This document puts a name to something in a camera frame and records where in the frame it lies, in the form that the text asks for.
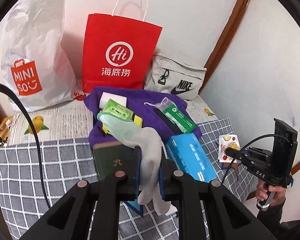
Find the person's right forearm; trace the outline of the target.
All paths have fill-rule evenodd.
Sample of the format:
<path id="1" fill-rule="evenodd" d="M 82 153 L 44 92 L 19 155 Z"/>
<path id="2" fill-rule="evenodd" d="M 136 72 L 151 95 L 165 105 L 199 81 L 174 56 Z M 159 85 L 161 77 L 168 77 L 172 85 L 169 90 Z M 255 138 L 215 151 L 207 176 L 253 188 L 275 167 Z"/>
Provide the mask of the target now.
<path id="1" fill-rule="evenodd" d="M 276 239 L 300 239 L 300 220 L 280 222 L 284 203 L 259 211 L 257 218 Z"/>

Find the person's right hand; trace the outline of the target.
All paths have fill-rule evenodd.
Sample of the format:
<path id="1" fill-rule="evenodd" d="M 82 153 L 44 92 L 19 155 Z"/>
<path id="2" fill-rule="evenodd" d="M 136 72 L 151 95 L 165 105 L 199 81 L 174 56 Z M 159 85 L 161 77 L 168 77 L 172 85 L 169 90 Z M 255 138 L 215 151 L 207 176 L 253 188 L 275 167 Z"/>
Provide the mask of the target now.
<path id="1" fill-rule="evenodd" d="M 259 201 L 267 200 L 268 193 L 275 193 L 271 201 L 271 206 L 280 205 L 285 202 L 287 189 L 281 186 L 267 185 L 264 181 L 258 180 L 256 188 L 256 198 Z"/>

